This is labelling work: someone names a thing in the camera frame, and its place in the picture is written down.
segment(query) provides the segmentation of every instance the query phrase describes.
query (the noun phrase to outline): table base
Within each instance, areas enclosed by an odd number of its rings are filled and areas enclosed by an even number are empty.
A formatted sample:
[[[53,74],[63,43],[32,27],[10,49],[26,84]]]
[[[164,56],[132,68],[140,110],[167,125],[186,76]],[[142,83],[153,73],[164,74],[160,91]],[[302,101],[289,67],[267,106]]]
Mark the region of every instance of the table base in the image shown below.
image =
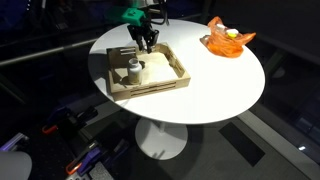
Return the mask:
[[[187,144],[186,125],[157,123],[141,118],[135,131],[140,149],[149,157],[158,160],[171,159]]]

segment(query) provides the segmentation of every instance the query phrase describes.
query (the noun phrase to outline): floor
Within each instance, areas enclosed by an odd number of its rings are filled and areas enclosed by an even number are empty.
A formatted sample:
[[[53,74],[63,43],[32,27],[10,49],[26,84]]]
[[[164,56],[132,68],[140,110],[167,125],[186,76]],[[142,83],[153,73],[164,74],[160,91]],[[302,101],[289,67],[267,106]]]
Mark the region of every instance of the floor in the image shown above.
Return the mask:
[[[221,129],[233,124],[247,136],[264,155],[251,165],[221,133]],[[213,124],[188,126],[189,140],[177,157],[157,161],[145,156],[138,147],[132,147],[112,168],[120,180],[195,180],[195,179],[308,179],[269,144],[255,134],[238,118]],[[245,147],[245,139],[236,138]],[[246,156],[255,156],[247,149]]]

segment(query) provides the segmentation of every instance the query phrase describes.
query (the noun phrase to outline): wooden tray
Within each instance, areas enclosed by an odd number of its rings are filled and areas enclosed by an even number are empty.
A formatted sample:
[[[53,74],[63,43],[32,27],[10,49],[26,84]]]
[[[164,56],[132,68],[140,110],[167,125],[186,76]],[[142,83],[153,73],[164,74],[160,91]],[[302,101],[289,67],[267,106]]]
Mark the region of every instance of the wooden tray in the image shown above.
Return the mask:
[[[190,76],[168,44],[156,44],[150,54],[138,47],[107,49],[109,87],[115,101],[168,91],[189,85]],[[131,85],[127,65],[137,58],[142,65],[142,82]]]

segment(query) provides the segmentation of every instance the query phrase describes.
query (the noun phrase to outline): white round table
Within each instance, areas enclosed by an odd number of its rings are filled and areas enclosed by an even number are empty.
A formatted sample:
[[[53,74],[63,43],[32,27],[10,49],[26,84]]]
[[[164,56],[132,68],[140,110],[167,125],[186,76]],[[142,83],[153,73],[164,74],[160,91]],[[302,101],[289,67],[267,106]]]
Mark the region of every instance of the white round table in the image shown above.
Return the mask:
[[[189,86],[114,103],[143,117],[135,133],[141,150],[155,159],[170,159],[186,145],[186,124],[222,121],[246,111],[261,96],[265,76],[259,60],[245,46],[239,58],[209,52],[200,42],[204,35],[210,35],[207,26],[170,20],[170,26],[153,28],[160,31],[158,43],[168,43],[190,74]],[[136,46],[127,24],[102,35],[90,50],[90,75],[111,101],[106,81],[106,49],[125,46]]]

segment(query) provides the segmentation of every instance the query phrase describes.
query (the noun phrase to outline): table top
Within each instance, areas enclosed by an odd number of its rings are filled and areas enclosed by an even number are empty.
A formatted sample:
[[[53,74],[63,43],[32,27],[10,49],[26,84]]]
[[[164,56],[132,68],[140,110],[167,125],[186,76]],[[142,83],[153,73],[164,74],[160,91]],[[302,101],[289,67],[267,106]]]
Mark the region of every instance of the table top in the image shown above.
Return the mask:
[[[122,108],[152,120],[203,124],[225,120],[249,109],[261,96],[265,76],[256,56],[244,46],[238,58],[212,54],[200,42],[210,35],[207,26],[169,20],[170,26],[153,25],[191,76],[188,87],[116,101]],[[127,24],[102,35],[92,46],[88,68],[92,80],[111,101],[107,90],[106,49],[135,46]]]

